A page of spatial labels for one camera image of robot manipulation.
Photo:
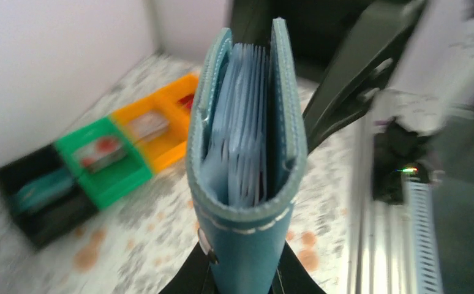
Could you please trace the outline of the blue leather card holder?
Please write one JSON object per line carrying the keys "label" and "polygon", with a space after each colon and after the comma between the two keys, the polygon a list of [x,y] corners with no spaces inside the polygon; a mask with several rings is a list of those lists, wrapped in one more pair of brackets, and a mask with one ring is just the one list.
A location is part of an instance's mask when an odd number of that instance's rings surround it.
{"label": "blue leather card holder", "polygon": [[268,293],[307,161],[293,55],[284,19],[271,45],[221,30],[192,106],[187,178],[200,245],[219,293]]}

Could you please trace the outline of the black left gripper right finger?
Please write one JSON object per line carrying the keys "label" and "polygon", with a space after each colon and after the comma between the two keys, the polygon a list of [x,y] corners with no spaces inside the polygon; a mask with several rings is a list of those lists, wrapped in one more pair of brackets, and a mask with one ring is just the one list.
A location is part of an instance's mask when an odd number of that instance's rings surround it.
{"label": "black left gripper right finger", "polygon": [[285,243],[273,279],[273,294],[325,294]]}

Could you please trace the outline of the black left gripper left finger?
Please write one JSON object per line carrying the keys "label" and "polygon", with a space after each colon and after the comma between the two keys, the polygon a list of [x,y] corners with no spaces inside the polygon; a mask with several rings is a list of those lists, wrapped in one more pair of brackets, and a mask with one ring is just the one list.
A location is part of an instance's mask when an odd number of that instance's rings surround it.
{"label": "black left gripper left finger", "polygon": [[174,278],[159,294],[212,294],[214,281],[207,256],[197,243]]}

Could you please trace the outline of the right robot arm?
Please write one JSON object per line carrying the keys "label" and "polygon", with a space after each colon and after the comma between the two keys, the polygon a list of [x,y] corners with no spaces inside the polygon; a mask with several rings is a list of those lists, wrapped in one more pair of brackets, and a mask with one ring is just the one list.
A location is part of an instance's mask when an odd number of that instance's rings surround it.
{"label": "right robot arm", "polygon": [[474,1],[374,1],[344,37],[304,111],[309,151],[364,117],[376,93],[416,92],[446,67]]}

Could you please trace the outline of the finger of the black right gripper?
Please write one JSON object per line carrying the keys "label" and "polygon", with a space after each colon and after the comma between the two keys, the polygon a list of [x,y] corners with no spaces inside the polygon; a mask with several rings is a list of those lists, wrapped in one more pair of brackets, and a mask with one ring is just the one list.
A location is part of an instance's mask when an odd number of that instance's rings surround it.
{"label": "finger of the black right gripper", "polygon": [[374,1],[342,41],[303,113],[307,151],[362,118],[387,87],[425,1]]}

